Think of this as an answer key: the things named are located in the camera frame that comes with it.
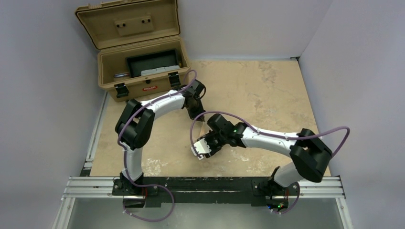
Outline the beige folding umbrella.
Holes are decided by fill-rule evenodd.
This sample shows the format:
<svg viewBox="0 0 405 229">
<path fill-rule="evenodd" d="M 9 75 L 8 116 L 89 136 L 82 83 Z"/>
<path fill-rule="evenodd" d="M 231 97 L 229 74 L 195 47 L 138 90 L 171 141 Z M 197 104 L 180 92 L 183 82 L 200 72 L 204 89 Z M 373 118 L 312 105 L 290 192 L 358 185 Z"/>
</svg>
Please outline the beige folding umbrella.
<svg viewBox="0 0 405 229">
<path fill-rule="evenodd" d="M 205 135 L 206 135 L 207 133 L 208 133 L 208 131 L 206 130 L 206 122 L 202 122 L 202 124 L 201 124 L 201 129 L 200 129 L 200 131 L 199 131 L 198 138 L 195 140 L 195 142 L 198 141 L 198 140 L 200 140 L 200 139 L 202 139 L 202 138 L 205 139 Z"/>
</svg>

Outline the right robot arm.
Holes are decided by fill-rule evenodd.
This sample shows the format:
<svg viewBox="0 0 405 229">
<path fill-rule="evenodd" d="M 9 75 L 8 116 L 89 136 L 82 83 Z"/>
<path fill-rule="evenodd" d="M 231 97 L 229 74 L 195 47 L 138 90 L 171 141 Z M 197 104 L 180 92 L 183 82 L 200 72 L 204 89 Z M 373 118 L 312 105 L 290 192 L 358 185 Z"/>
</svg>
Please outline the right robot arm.
<svg viewBox="0 0 405 229">
<path fill-rule="evenodd" d="M 192 145 L 199 160 L 210 158 L 225 145 L 242 148 L 259 148 L 289 157 L 292 161 L 274 170 L 271 184 L 288 187 L 302 179 L 319 183 L 332 158 L 332 151 L 315 134 L 303 128 L 299 133 L 282 133 L 260 129 L 245 122 L 232 124 L 221 114 L 207 121 L 210 131 Z"/>
</svg>

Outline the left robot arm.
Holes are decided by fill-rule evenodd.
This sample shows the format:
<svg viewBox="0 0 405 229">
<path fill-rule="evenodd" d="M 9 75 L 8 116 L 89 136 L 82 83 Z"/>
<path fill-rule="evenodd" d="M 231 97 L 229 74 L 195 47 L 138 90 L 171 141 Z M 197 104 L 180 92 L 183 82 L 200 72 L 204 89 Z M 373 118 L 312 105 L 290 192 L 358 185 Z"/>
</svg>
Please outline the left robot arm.
<svg viewBox="0 0 405 229">
<path fill-rule="evenodd" d="M 142 151 L 149 141 L 154 121 L 178 109 L 186 109 L 191 120 L 203 121 L 198 117 L 205 110 L 201 98 L 206 86 L 198 80 L 176 87 L 151 100 L 129 100 L 122 112 L 115 131 L 117 143 L 124 151 L 124 168 L 120 173 L 121 182 L 127 187 L 144 187 Z"/>
</svg>

